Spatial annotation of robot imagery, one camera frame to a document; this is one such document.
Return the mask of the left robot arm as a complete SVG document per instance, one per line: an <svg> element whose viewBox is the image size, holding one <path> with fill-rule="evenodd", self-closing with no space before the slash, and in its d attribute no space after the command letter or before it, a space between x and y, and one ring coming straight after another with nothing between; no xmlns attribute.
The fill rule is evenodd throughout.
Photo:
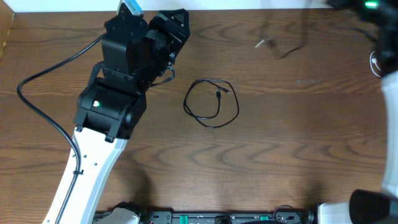
<svg viewBox="0 0 398 224"><path fill-rule="evenodd" d="M45 223L89 223L106 180L146 110L148 89L166 82L190 36L185 9L150 21L121 6L105 23L103 60L77 100L71 151Z"/></svg>

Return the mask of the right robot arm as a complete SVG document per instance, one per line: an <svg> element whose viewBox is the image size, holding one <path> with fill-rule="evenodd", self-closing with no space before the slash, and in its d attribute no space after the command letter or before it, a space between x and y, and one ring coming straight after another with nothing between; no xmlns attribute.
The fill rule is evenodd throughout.
<svg viewBox="0 0 398 224"><path fill-rule="evenodd" d="M377 29L371 59L376 59L384 105L386 158L378 191L356 189L345 202L320 203L307 223L397 223L397 1L327 1L353 11Z"/></svg>

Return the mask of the cardboard box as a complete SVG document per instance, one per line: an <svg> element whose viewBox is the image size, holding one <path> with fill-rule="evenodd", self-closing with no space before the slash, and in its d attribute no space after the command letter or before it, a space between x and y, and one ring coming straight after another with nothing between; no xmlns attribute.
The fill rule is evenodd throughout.
<svg viewBox="0 0 398 224"><path fill-rule="evenodd" d="M15 18L15 12L6 4L4 0L0 2L0 57L2 58L11 27Z"/></svg>

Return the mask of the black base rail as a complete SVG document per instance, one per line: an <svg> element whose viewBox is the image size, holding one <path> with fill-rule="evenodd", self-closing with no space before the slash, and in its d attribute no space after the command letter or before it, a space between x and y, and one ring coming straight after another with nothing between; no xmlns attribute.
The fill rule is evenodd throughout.
<svg viewBox="0 0 398 224"><path fill-rule="evenodd" d="M97 212L92 223L217 224L217 223L317 223L315 210L281 205L265 212L176 212L171 208L144 208L121 202L111 211Z"/></svg>

